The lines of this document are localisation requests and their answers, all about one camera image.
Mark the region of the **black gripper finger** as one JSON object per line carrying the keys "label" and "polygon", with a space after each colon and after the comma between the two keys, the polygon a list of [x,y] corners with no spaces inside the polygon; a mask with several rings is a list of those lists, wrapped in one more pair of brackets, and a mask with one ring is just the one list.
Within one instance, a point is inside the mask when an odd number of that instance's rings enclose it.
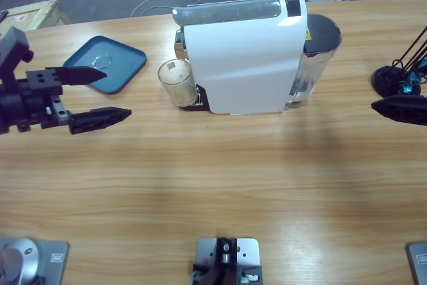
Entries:
{"label": "black gripper finger", "polygon": [[373,107],[372,109],[397,122],[426,126],[426,110],[422,108]]}
{"label": "black gripper finger", "polygon": [[426,109],[426,98],[421,95],[393,95],[371,103],[371,107],[374,110],[386,107]]}

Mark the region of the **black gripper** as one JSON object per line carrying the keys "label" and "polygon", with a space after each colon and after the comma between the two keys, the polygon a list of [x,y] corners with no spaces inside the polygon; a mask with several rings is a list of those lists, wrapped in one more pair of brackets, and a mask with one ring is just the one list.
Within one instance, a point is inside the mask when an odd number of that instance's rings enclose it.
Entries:
{"label": "black gripper", "polygon": [[24,79],[16,79],[13,72],[8,72],[1,78],[1,133],[8,133],[13,126],[26,132],[39,124],[43,129],[68,125],[75,135],[125,120],[132,114],[130,109],[103,107],[71,113],[59,98],[63,85],[88,85],[106,77],[104,72],[88,66],[28,71]]}

